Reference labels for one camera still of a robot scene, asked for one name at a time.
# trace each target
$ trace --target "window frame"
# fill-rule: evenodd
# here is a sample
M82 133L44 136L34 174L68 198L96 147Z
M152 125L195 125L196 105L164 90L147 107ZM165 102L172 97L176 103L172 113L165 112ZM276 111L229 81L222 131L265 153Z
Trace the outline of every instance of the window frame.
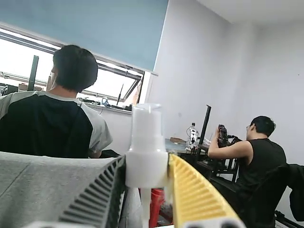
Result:
M29 48L33 48L33 49L36 49L36 50L40 50L40 51L43 51L43 52L47 52L49 54L54 54L55 51L57 51L58 49L60 49L61 47L64 46L63 43L54 42L50 39L42 38L40 36L36 36L36 35L31 34L31 33L27 33L27 32L24 32L24 31L21 31L21 30L18 30L18 29L9 27L9 26L5 26L5 25L2 25L2 24L0 24L0 29L7 30L7 31L13 32L13 33L17 33L17 34L20 34L22 36L28 37L30 39L34 39L34 40L37 40L37 41L42 41L42 42L45 42L45 43L48 43L52 46L57 47L57 48L48 47L48 46L40 44L38 42L28 40L28 39L24 39L24 38L20 38L20 37L17 37L17 36L11 35L11 34L7 34L7 33L4 33L2 31L0 31L0 39L9 41L9 42L12 42L12 43L15 43L15 44L23 45L23 46L26 46L26 47L29 47ZM104 71L109 71L109 72L112 72L112 73L117 74L117 75L121 75L121 76L124 76L124 77L134 79L133 84L127 90L125 96L120 98L119 102L125 102L128 99L128 97L130 96L130 94L133 92L133 90L136 89L136 87L138 86L138 84L140 82L141 83L140 83L139 90L141 91L141 88L142 88L142 85L143 85L143 78L144 78L144 74L145 74L144 70L141 70L141 69L129 66L129 65L125 65L125 64L122 64L122 63L118 63L116 61L109 60L107 58L104 58L104 57L96 55L96 54L93 54L93 55L97 60L98 69L101 69L101 70L104 70ZM107 66L104 63L113 64L116 67L120 67L120 68L125 69L125 71L123 71L121 69L118 69L116 67ZM136 74L140 74L141 76L136 75L136 74L132 74L129 71L134 71ZM28 82L29 81L28 78L24 77L24 76L18 76L18 75L6 73L6 72L1 72L1 71L0 71L0 73L3 73L2 76L6 77L6 78L13 79L13 80L18 80L18 81L21 81L21 82ZM44 81L41 81L41 80L35 80L35 84L39 85L39 86L47 86L47 82L44 82ZM118 95L117 95L117 97L114 97L114 96L105 95L105 94L102 94L102 93L92 92L92 91L89 91L89 90L86 90L86 89L83 90L81 93L85 94L85 95L95 96L95 97L107 97L109 100L113 100L113 101L117 101L117 99L118 99Z

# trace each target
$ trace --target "window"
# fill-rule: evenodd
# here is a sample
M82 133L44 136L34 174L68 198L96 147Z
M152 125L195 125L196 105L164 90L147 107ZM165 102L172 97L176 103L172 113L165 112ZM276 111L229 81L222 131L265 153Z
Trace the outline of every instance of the window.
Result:
M33 56L36 55L39 56L39 62L35 86L45 90L53 67L53 53L61 46L63 45L0 26L0 84L27 84ZM107 97L109 103L115 105L121 92L120 105L136 103L143 79L149 78L150 73L145 74L143 70L95 57L98 63L97 81L78 97L94 101Z

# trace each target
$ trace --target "blue roller blind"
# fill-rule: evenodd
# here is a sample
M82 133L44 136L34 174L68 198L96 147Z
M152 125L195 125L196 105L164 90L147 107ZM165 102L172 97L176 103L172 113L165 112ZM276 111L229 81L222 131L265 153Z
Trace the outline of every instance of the blue roller blind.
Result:
M0 21L153 70L168 0L0 0Z

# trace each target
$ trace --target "white spray nozzle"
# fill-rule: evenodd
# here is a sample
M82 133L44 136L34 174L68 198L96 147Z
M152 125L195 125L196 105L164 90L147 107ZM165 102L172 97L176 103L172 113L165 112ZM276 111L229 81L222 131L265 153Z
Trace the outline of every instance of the white spray nozzle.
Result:
M138 104L133 108L131 146L126 154L126 186L140 188L143 227L150 218L151 189L168 181L168 153L162 131L159 104Z

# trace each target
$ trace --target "man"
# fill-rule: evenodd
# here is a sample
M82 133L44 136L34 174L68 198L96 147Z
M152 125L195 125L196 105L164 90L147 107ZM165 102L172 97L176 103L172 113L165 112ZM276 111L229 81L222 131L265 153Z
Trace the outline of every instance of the man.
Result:
M0 97L0 151L63 158L99 158L112 142L105 120L76 99L97 80L88 50L68 45L53 56L48 92Z
M267 172L286 164L286 156L282 147L269 140L275 127L276 125L269 117L256 117L247 126L246 141L223 148L218 146L219 130L216 130L208 156L214 159L239 159L239 178L230 186L237 193L238 200L246 201ZM225 197L223 187L218 184L215 184L215 187Z

